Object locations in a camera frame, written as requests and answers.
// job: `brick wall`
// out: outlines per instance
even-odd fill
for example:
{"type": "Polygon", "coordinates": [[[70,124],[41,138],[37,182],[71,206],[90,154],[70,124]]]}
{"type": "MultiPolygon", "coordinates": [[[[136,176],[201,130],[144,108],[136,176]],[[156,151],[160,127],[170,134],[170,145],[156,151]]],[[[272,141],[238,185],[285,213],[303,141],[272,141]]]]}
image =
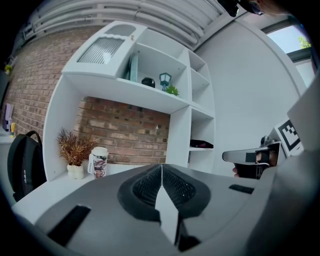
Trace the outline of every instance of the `brick wall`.
{"type": "MultiPolygon", "coordinates": [[[[101,27],[47,35],[17,55],[4,103],[14,105],[16,134],[30,130],[43,135],[44,121],[61,70],[72,54],[101,27]]],[[[90,134],[107,147],[109,162],[164,163],[170,115],[120,102],[85,97],[79,104],[74,132],[90,134]]]]}

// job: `ribbed panel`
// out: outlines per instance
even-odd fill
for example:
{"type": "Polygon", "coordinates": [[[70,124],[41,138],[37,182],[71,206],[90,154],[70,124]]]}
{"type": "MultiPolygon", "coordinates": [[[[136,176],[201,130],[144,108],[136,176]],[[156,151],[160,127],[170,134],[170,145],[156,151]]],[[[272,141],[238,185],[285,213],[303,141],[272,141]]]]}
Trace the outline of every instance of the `ribbed panel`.
{"type": "Polygon", "coordinates": [[[123,42],[121,39],[99,38],[89,47],[78,62],[107,64],[123,42]]]}

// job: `white wall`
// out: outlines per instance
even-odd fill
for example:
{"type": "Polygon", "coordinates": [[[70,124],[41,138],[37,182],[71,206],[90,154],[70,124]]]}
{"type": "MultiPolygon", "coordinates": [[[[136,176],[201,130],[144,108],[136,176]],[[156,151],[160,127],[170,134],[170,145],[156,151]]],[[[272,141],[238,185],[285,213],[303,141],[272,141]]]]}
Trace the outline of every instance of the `white wall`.
{"type": "Polygon", "coordinates": [[[300,73],[305,86],[309,87],[315,78],[314,69],[312,68],[311,59],[295,63],[295,67],[300,73]]]}
{"type": "Polygon", "coordinates": [[[243,19],[244,21],[252,24],[256,28],[262,30],[270,25],[287,20],[288,16],[287,15],[268,15],[268,14],[258,16],[256,14],[247,12],[244,15],[241,15],[238,19],[240,20],[243,19]]]}
{"type": "Polygon", "coordinates": [[[303,84],[285,53],[254,29],[258,35],[233,21],[195,52],[207,62],[213,86],[214,174],[233,175],[234,165],[222,153],[259,147],[261,137],[286,118],[299,98],[295,86],[303,84]]]}

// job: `cup lid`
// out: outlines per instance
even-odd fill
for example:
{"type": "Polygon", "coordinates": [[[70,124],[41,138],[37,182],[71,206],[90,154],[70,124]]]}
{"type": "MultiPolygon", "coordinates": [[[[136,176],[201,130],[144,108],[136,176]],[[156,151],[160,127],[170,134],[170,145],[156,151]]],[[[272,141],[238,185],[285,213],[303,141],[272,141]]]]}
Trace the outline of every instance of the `cup lid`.
{"type": "Polygon", "coordinates": [[[108,155],[108,149],[102,146],[96,146],[94,149],[91,150],[91,154],[95,156],[107,156],[108,155]]]}

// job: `lamp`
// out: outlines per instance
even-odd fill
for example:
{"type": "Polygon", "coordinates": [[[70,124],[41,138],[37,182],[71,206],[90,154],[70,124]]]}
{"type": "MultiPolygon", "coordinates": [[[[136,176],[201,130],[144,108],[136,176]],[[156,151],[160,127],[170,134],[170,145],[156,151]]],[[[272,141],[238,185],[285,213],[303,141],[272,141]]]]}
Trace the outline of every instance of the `lamp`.
{"type": "Polygon", "coordinates": [[[169,86],[171,80],[171,75],[168,73],[160,74],[160,85],[162,86],[162,91],[166,91],[166,87],[169,86]]]}

